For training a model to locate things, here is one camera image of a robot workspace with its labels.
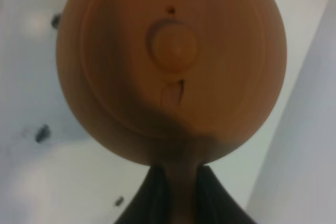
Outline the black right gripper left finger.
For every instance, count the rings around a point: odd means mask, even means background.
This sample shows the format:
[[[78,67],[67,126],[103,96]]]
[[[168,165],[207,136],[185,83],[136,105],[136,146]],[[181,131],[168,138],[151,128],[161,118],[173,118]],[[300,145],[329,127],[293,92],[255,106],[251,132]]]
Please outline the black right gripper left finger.
[[[168,223],[171,210],[170,189],[162,168],[150,167],[140,189],[117,219],[124,224]]]

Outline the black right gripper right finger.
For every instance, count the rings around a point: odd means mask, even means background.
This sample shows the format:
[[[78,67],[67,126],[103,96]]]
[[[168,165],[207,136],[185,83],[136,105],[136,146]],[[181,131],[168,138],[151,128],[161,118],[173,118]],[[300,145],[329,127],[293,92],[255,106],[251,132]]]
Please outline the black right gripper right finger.
[[[256,223],[233,200],[209,166],[201,166],[197,171],[196,209],[196,223]]]

